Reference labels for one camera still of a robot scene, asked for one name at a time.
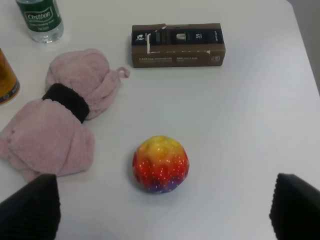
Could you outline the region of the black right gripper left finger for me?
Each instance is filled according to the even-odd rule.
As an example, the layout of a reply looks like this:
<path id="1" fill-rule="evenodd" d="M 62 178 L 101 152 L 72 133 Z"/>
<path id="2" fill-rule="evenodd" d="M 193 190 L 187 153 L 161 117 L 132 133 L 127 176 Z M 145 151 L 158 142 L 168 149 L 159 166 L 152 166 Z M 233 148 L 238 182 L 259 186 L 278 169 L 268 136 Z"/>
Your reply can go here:
<path id="1" fill-rule="evenodd" d="M 2 240 L 54 240 L 61 221 L 57 177 L 42 174 L 0 203 Z"/>

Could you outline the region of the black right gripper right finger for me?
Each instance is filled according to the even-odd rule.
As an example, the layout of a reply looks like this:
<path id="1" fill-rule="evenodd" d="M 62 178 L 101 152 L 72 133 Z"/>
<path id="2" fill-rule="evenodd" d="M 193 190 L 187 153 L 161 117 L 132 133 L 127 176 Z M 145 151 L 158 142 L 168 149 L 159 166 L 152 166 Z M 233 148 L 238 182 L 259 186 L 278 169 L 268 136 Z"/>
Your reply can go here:
<path id="1" fill-rule="evenodd" d="M 279 173 L 269 218 L 278 240 L 318 240 L 320 191 L 294 174 Z"/>

